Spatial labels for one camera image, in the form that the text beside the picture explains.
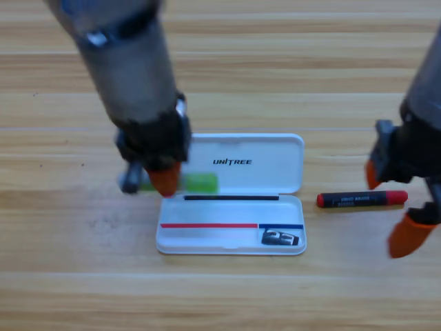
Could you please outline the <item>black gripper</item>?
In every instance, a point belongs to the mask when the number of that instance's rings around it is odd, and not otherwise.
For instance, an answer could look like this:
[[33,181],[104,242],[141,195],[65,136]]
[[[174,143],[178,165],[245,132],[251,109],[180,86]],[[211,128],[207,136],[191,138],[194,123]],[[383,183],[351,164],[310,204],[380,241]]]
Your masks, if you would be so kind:
[[120,129],[115,144],[127,162],[119,181],[121,191],[140,192],[146,174],[162,197],[172,197],[178,190],[181,165],[188,160],[191,134],[187,100],[181,92],[175,105],[152,122],[134,122]]
[[423,178],[434,202],[422,208],[409,208],[388,238],[389,256],[402,258],[415,252],[440,225],[440,130],[417,118],[402,113],[402,123],[390,120],[375,124],[377,140],[365,164],[367,187],[376,189],[381,183],[409,183]]

